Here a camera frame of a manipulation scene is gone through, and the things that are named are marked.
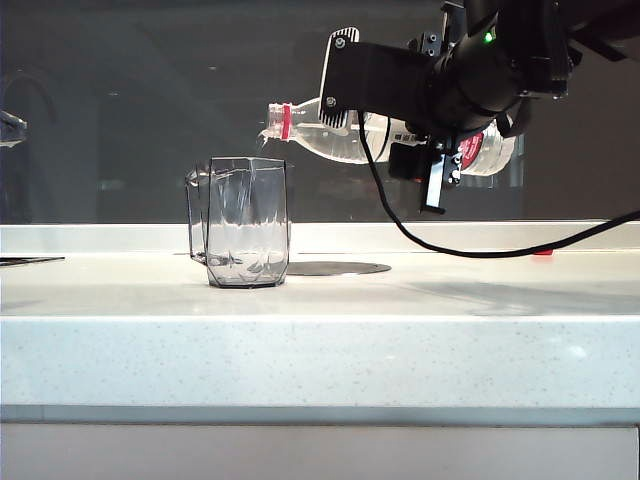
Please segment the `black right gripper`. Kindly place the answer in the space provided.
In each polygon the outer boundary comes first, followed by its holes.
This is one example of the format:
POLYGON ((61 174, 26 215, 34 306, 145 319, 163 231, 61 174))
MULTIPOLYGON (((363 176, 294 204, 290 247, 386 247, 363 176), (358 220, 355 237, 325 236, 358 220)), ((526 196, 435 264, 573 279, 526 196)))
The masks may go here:
POLYGON ((457 185, 460 175, 488 176, 510 159, 506 149, 529 122, 530 105, 518 60, 495 29, 469 33, 429 64, 415 104, 421 112, 407 129, 429 143, 391 144, 392 178, 423 181, 423 211, 441 213, 441 190, 457 185))

